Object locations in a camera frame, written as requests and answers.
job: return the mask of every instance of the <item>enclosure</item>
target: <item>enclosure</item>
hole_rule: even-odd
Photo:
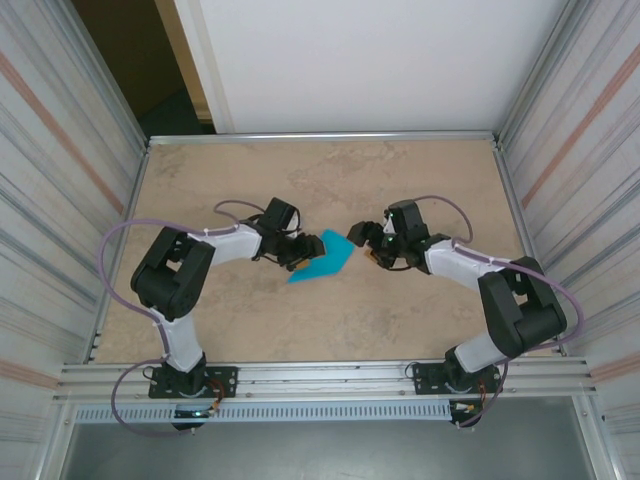
[[[640,6],[343,3],[172,2],[218,133],[152,138],[69,3],[0,6],[2,478],[530,478],[516,458],[536,478],[637,474]],[[305,232],[346,235],[424,194],[467,212],[473,249],[538,259],[585,311],[578,338],[510,362],[473,431],[449,424],[458,394],[421,396],[407,368],[486,329],[478,294],[359,249],[297,284],[265,261],[212,268],[195,328],[211,364],[238,368],[235,398],[193,437],[116,424],[114,383],[162,346],[100,281],[111,227],[213,229],[217,202],[275,196]],[[465,234],[447,205],[420,206],[432,233]],[[107,244],[134,303],[158,231]],[[168,431],[202,403],[150,399],[144,372],[118,390],[129,423]]]

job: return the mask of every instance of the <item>metal side panel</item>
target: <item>metal side panel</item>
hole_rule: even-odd
[[[535,244],[533,243],[533,237],[529,232],[529,227],[524,217],[524,210],[522,204],[516,195],[515,188],[513,187],[513,180],[509,173],[509,167],[504,157],[504,152],[494,143],[493,144],[493,157],[496,160],[496,166],[498,167],[498,173],[500,174],[500,180],[502,180],[502,186],[504,187],[504,193],[507,197],[507,203],[511,210],[511,217],[513,223],[516,226],[516,232],[518,232],[518,238],[520,244],[524,250],[524,253],[533,258],[538,258]]]
[[[596,0],[568,0],[560,18],[556,22],[531,73],[522,86],[505,121],[498,129],[499,143],[509,148],[513,136],[524,121],[534,100],[552,74],[559,59],[573,47],[575,31],[588,8],[597,4]]]

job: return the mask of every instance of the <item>teal fabric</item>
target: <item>teal fabric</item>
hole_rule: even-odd
[[[314,258],[307,268],[293,272],[288,283],[335,275],[342,270],[355,248],[353,243],[333,230],[325,230],[320,239],[324,243],[324,257]]]

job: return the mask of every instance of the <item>ventilation slot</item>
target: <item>ventilation slot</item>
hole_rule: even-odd
[[[222,402],[209,419],[176,419],[176,405],[122,405],[118,413],[130,423],[232,422],[321,422],[356,420],[451,420],[448,400],[384,400],[325,402]],[[182,405],[181,411],[204,407]],[[115,423],[109,405],[87,405],[78,409],[76,423]]]

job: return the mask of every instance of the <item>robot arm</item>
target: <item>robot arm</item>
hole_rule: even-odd
[[[487,332],[445,354],[447,381],[456,390],[468,388],[485,368],[516,358],[567,327],[551,287],[493,264],[498,260],[498,263],[517,264],[542,273],[535,259],[491,258],[454,245],[446,235],[431,235],[413,200],[390,205],[385,210],[383,224],[354,225],[348,238],[359,247],[366,244],[370,248],[369,256],[384,269],[399,270],[394,264],[404,259],[409,268],[449,278],[480,294]],[[516,296],[526,299],[518,302]]]
[[[163,367],[174,377],[173,384],[191,395],[202,383],[200,372],[206,358],[196,338],[192,310],[211,267],[269,255],[293,271],[324,253],[318,237],[300,232],[298,209],[277,198],[264,213],[242,222],[231,233],[194,235],[164,228],[134,272],[131,288],[158,319],[170,352]]]

